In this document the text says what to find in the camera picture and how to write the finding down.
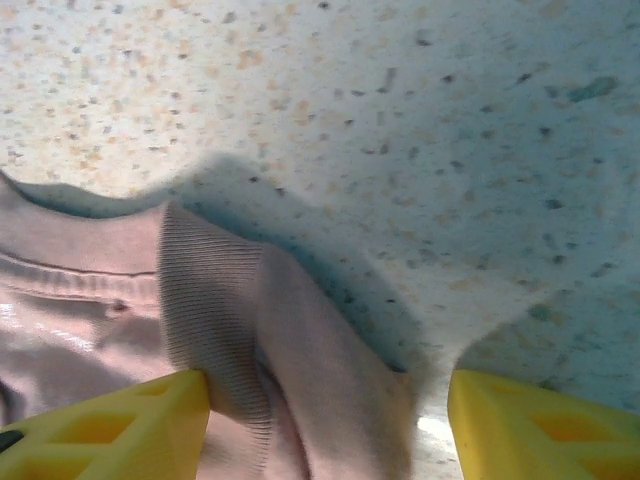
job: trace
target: speckled floor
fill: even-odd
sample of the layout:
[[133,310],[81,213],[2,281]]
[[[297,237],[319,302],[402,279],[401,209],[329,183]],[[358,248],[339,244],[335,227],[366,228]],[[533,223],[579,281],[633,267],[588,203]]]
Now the speckled floor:
[[421,380],[417,478],[461,478],[456,364],[640,413],[638,2],[0,0],[0,18],[0,167],[55,208],[174,196],[291,250]]

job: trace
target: pink sweatshirt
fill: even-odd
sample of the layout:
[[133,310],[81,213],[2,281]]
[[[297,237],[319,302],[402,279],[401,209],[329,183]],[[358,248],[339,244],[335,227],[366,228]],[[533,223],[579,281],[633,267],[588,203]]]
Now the pink sweatshirt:
[[0,173],[0,425],[204,371],[198,479],[411,477],[413,403],[298,263],[175,203],[107,220]]

